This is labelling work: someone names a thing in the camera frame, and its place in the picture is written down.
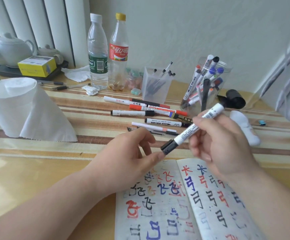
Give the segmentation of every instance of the wall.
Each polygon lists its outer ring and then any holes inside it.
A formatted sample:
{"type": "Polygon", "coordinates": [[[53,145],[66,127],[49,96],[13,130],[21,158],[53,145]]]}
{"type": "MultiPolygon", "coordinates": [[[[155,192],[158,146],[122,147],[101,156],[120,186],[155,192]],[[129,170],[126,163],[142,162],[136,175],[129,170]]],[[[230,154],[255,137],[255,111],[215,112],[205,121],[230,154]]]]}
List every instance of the wall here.
{"type": "Polygon", "coordinates": [[[290,43],[290,0],[90,0],[110,36],[127,15],[128,64],[165,67],[190,82],[199,56],[233,66],[225,88],[255,92],[290,43]]]}

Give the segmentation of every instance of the table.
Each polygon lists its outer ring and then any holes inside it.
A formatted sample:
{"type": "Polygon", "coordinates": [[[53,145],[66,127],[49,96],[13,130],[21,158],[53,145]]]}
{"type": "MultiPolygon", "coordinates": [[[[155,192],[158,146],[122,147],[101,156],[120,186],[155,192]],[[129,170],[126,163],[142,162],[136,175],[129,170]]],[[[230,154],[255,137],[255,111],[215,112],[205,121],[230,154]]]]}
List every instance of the table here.
{"type": "MultiPolygon", "coordinates": [[[[63,75],[58,81],[75,84],[63,75]]],[[[173,81],[166,104],[178,109],[187,84],[173,81]]],[[[121,99],[135,98],[129,92],[100,91],[87,96],[80,88],[51,91],[44,86],[51,99],[59,105],[73,125],[78,143],[32,141],[9,138],[0,128],[0,215],[33,197],[63,177],[82,169],[116,135],[127,131],[132,121],[143,122],[143,117],[112,117],[110,110],[127,110],[126,105],[107,103],[103,96],[121,99]]],[[[242,92],[248,101],[242,112],[249,117],[253,128],[263,141],[253,148],[255,158],[264,167],[290,168],[290,122],[275,113],[251,93],[242,92]],[[266,127],[259,126],[264,119],[266,127]]],[[[152,151],[159,151],[168,139],[156,137],[152,151]]],[[[184,143],[168,155],[168,159],[192,157],[184,143]]],[[[290,169],[268,169],[275,177],[290,186],[290,169]]],[[[115,222],[115,195],[99,202],[73,232],[70,239],[113,239],[115,222]]]]}

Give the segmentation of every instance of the white bottle cap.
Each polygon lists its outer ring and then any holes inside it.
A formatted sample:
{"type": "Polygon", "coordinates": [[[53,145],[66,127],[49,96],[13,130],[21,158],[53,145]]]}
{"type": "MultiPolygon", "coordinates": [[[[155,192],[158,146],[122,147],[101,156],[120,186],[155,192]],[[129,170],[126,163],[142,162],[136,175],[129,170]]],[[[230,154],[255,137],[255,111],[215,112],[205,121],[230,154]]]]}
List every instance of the white bottle cap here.
{"type": "Polygon", "coordinates": [[[90,17],[91,17],[91,22],[95,22],[99,24],[102,23],[102,15],[91,13],[90,17]]]}

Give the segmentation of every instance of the yellow box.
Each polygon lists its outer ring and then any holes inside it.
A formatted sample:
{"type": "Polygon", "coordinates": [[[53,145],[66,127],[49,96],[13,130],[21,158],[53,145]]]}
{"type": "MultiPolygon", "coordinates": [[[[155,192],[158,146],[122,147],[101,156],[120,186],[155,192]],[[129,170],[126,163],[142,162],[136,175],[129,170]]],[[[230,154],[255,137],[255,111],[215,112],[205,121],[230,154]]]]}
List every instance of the yellow box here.
{"type": "Polygon", "coordinates": [[[47,77],[56,69],[55,59],[46,56],[31,56],[18,63],[23,76],[47,77]]]}

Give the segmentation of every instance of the paper towel roll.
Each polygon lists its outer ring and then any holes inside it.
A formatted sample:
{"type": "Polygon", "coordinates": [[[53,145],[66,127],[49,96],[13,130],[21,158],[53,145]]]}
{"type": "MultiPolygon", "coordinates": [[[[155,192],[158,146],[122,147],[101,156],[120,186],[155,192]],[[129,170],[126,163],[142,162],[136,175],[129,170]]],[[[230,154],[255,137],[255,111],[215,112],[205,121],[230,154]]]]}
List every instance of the paper towel roll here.
{"type": "Polygon", "coordinates": [[[77,141],[60,108],[28,77],[0,81],[0,126],[9,137],[77,141]]]}

